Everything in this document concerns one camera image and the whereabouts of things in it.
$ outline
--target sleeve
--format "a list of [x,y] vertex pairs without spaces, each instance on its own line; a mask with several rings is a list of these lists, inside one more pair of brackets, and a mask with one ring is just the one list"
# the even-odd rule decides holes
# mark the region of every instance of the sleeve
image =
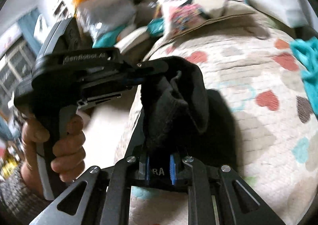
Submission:
[[9,225],[29,224],[50,204],[50,201],[33,194],[24,184],[21,165],[6,181],[0,183],[1,218],[6,219]]

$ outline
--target turquoise cloth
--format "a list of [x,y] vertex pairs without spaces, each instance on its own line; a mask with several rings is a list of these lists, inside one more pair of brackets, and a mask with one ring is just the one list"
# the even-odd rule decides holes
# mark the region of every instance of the turquoise cloth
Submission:
[[147,25],[147,31],[150,34],[150,36],[161,36],[163,35],[164,31],[164,21],[163,18],[153,19],[148,25]]
[[296,59],[307,68],[307,71],[301,71],[302,81],[311,107],[318,116],[318,40],[315,37],[308,41],[296,39],[290,43],[290,48]]
[[117,27],[116,29],[105,33],[100,39],[96,40],[93,44],[93,48],[105,48],[112,47],[116,44],[116,39],[120,32],[126,28],[126,25]]

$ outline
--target device handle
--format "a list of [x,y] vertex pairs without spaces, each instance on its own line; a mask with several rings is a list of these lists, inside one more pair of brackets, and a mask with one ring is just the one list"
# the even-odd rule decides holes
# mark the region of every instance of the device handle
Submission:
[[53,201],[67,188],[67,184],[62,182],[59,174],[51,168],[51,162],[55,159],[52,148],[60,138],[67,135],[66,125],[75,115],[76,110],[77,106],[69,105],[50,115],[35,115],[36,119],[50,132],[50,139],[47,142],[37,143],[38,170],[46,200]]

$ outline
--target bed sheet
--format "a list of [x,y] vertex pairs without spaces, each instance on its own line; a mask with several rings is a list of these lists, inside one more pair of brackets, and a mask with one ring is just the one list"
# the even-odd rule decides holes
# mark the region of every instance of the bed sheet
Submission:
[[[147,59],[180,56],[197,64],[207,89],[225,98],[237,124],[238,172],[287,225],[309,208],[318,184],[318,123],[293,39],[264,14],[204,26],[174,40],[157,41]],[[124,157],[142,108],[140,88],[117,147]],[[187,224],[187,195],[134,187],[129,224]]]

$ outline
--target silver screw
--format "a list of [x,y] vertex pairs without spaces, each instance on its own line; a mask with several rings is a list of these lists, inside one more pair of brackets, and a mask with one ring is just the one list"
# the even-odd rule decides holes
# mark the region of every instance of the silver screw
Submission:
[[91,174],[97,173],[99,171],[99,167],[93,166],[91,167],[91,170],[89,171]]
[[193,157],[191,157],[191,156],[186,156],[186,157],[184,158],[184,161],[189,163],[189,162],[193,162],[194,159],[193,159]]
[[230,170],[231,170],[230,166],[228,166],[228,165],[223,165],[221,167],[221,169],[222,169],[223,172],[230,172]]
[[136,161],[136,157],[135,156],[129,156],[126,158],[127,162],[129,163],[134,163]]

